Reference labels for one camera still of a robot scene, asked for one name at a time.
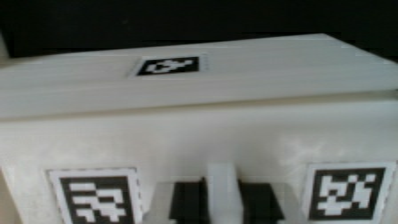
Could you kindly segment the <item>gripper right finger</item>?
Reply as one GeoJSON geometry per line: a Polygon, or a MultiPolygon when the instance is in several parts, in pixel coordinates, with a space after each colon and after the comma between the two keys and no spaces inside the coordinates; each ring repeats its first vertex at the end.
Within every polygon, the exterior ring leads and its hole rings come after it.
{"type": "Polygon", "coordinates": [[[307,224],[291,187],[281,183],[240,183],[243,224],[307,224]]]}

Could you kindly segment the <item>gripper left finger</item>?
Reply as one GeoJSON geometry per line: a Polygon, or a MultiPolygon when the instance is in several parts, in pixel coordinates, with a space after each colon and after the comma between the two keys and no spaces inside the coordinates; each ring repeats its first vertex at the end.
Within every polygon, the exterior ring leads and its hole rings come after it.
{"type": "Polygon", "coordinates": [[[210,224],[204,179],[156,184],[144,224],[210,224]]]}

